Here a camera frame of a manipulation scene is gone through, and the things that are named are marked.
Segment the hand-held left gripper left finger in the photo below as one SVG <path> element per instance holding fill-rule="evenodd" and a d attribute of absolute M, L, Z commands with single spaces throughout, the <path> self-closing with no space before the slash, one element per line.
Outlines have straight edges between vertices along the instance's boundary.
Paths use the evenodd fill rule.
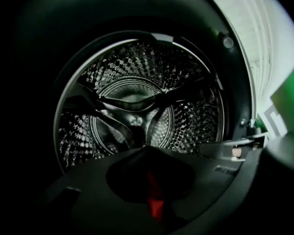
<path fill-rule="evenodd" d="M 106 182 L 110 165 L 134 150 L 91 160 L 71 169 L 43 194 L 41 235 L 160 235 L 145 204 L 128 203 Z"/>

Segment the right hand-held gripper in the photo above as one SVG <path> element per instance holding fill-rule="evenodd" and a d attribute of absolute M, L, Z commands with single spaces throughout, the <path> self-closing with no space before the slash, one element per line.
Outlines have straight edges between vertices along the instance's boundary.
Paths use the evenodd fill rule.
<path fill-rule="evenodd" d="M 270 97 L 270 107 L 261 114 L 266 129 L 277 128 L 275 137 L 269 134 L 265 151 L 274 161 L 294 172 L 294 70 Z"/>

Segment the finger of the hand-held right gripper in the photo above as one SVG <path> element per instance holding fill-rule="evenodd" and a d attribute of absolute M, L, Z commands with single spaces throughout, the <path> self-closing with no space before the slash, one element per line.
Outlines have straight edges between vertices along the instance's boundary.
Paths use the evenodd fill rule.
<path fill-rule="evenodd" d="M 263 149 L 268 141 L 265 132 L 238 140 L 202 143 L 197 150 L 206 158 L 243 162 L 249 152 Z"/>

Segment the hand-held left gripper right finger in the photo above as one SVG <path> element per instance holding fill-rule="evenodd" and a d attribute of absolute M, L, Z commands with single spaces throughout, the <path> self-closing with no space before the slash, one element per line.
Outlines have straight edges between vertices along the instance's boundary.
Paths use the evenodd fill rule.
<path fill-rule="evenodd" d="M 162 231 L 213 231 L 244 201 L 261 150 L 243 162 L 148 150 L 148 206 Z"/>

